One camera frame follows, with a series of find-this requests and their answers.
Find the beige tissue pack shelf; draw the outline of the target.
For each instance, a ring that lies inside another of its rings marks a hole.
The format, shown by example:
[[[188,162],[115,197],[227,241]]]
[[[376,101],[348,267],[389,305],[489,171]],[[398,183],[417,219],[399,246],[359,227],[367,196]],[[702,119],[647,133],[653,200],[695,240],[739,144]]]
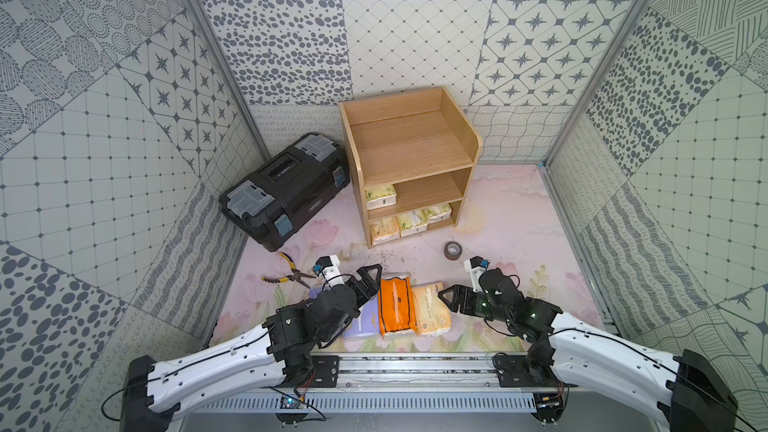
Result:
[[[419,336],[435,337],[446,334],[452,326],[451,311],[439,298],[444,289],[442,282],[416,286],[412,289]]]

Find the purple tissue pack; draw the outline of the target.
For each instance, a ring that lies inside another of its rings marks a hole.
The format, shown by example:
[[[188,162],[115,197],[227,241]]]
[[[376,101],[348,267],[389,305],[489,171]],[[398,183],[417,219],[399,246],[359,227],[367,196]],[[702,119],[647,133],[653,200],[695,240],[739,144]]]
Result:
[[[363,339],[380,333],[378,297],[369,300],[360,309],[360,315],[355,318],[344,331],[345,339]]]
[[[322,289],[321,287],[318,287],[318,288],[312,288],[312,289],[309,291],[309,298],[310,298],[311,300],[316,300],[316,299],[317,299],[317,297],[320,295],[320,293],[321,293],[322,291],[323,291],[323,289]]]

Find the orange tissue pack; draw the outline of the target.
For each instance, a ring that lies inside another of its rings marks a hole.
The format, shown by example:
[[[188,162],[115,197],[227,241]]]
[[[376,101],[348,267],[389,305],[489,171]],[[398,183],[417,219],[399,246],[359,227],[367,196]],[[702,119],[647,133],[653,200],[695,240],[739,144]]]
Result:
[[[378,293],[379,327],[385,338],[417,330],[410,277],[383,278]]]

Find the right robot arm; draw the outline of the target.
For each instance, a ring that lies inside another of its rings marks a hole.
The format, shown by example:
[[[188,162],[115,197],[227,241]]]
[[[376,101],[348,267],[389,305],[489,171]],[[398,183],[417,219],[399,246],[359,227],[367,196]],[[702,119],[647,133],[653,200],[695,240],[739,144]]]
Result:
[[[596,392],[671,431],[734,431],[738,401],[710,361],[684,350],[655,350],[590,326],[547,301],[524,295],[500,269],[470,270],[469,286],[438,296],[453,313],[500,321],[528,342],[530,371]]]

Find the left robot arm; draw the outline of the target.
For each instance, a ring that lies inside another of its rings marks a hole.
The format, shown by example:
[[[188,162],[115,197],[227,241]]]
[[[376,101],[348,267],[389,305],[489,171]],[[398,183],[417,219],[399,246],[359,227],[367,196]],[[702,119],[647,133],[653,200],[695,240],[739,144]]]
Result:
[[[314,372],[312,352],[341,337],[381,287],[382,267],[341,274],[331,256],[313,268],[324,280],[315,298],[284,306],[262,325],[218,346],[157,361],[131,361],[120,392],[122,431],[165,431],[191,412],[254,388],[298,387]]]

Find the yellow tissue pack bottom left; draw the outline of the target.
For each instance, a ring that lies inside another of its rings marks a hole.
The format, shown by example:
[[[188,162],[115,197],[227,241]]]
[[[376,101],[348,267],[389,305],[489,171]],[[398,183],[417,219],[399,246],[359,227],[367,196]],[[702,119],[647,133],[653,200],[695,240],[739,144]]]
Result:
[[[396,240],[401,237],[401,230],[396,217],[375,220],[370,224],[369,230],[373,246]]]

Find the green tissue pack bottom middle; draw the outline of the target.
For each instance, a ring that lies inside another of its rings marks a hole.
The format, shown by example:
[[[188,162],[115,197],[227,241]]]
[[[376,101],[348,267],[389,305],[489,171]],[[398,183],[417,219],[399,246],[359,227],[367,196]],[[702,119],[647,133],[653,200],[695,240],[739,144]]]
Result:
[[[423,210],[411,211],[396,216],[400,237],[425,232],[428,229],[428,219]]]

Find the green tissue pack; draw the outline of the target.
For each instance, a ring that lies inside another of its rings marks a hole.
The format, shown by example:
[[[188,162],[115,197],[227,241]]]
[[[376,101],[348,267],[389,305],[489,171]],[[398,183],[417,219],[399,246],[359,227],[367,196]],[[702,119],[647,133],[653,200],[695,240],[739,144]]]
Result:
[[[449,203],[443,203],[426,207],[422,210],[428,224],[439,223],[452,217],[452,207]]]
[[[411,211],[396,216],[400,237],[425,232],[428,229],[428,219],[423,210]]]

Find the green tissue pack middle shelf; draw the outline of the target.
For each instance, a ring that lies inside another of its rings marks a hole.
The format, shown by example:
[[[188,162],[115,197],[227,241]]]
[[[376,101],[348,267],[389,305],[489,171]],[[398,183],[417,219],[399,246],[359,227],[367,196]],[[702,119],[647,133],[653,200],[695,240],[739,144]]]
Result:
[[[395,205],[397,191],[392,184],[368,188],[365,190],[365,203],[367,210],[376,210]]]

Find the green tissue pack bottom right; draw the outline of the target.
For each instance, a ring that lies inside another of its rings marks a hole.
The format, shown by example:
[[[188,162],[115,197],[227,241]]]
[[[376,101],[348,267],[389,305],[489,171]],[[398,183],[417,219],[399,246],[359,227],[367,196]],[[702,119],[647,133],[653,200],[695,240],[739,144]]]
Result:
[[[426,207],[422,210],[428,224],[439,223],[452,217],[452,207],[449,203],[443,203]]]

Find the wooden shelf unit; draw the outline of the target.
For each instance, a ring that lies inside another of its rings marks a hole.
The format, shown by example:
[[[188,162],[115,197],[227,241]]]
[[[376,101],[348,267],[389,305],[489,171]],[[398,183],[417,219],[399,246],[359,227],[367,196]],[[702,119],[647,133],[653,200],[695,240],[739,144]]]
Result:
[[[366,245],[375,220],[449,203],[452,217],[428,231],[459,224],[483,139],[444,86],[338,104],[350,180]],[[367,210],[365,190],[392,184],[395,205]]]

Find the grey tape roll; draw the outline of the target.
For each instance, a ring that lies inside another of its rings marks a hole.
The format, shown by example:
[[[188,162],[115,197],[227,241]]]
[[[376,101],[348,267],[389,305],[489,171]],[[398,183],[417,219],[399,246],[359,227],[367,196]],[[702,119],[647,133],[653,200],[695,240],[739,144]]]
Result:
[[[452,262],[459,261],[463,252],[463,247],[456,241],[449,241],[443,247],[443,255]]]

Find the black plastic toolbox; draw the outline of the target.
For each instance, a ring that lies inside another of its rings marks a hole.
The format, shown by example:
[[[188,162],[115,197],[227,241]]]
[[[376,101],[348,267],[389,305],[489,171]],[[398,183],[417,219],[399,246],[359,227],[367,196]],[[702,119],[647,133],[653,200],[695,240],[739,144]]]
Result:
[[[219,198],[225,217],[276,252],[350,183],[343,146],[304,134]]]

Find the yellow handled pliers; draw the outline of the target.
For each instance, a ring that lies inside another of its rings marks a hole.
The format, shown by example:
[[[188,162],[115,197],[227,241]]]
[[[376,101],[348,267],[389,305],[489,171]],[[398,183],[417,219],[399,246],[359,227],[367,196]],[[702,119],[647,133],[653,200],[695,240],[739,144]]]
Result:
[[[281,277],[262,277],[261,280],[265,283],[269,284],[282,284],[282,283],[289,283],[294,282],[298,283],[301,286],[310,289],[311,286],[305,281],[305,278],[312,279],[313,276],[310,274],[306,274],[301,272],[297,267],[293,259],[284,252],[279,252],[278,255],[287,263],[290,273],[283,275]]]

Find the aluminium mounting rail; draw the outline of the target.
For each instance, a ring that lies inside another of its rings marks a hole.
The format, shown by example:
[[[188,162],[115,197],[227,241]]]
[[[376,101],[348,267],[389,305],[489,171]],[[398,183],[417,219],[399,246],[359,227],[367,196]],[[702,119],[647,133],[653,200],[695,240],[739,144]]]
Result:
[[[159,362],[148,375],[147,394],[156,402],[180,402],[187,396],[204,393],[211,398],[216,394],[227,397],[254,388],[275,386],[280,371],[302,357],[311,361],[311,355],[299,351],[295,354],[273,356],[265,351],[237,350],[233,347],[210,350],[167,362]],[[567,368],[576,359],[574,354],[554,362],[553,372],[561,381]],[[386,356],[374,358],[341,358],[339,374],[355,375],[363,383],[424,383],[431,376],[440,380],[461,379],[471,381],[488,375],[499,384],[492,357],[429,357]]]

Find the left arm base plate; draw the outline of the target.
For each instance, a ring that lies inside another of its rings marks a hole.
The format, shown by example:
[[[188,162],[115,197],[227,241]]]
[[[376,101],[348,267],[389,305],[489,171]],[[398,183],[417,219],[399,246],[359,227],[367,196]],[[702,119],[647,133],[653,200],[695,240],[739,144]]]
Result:
[[[338,355],[312,355],[311,361],[302,357],[280,371],[276,387],[282,388],[335,388],[338,382],[341,358]]]

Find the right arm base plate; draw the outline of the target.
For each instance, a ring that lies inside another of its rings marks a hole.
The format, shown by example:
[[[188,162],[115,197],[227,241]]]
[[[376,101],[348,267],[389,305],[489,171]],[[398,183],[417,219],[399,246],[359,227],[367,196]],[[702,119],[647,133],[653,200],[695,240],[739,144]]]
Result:
[[[492,357],[492,364],[502,388],[558,388],[561,385],[553,372],[552,359],[499,352]]]

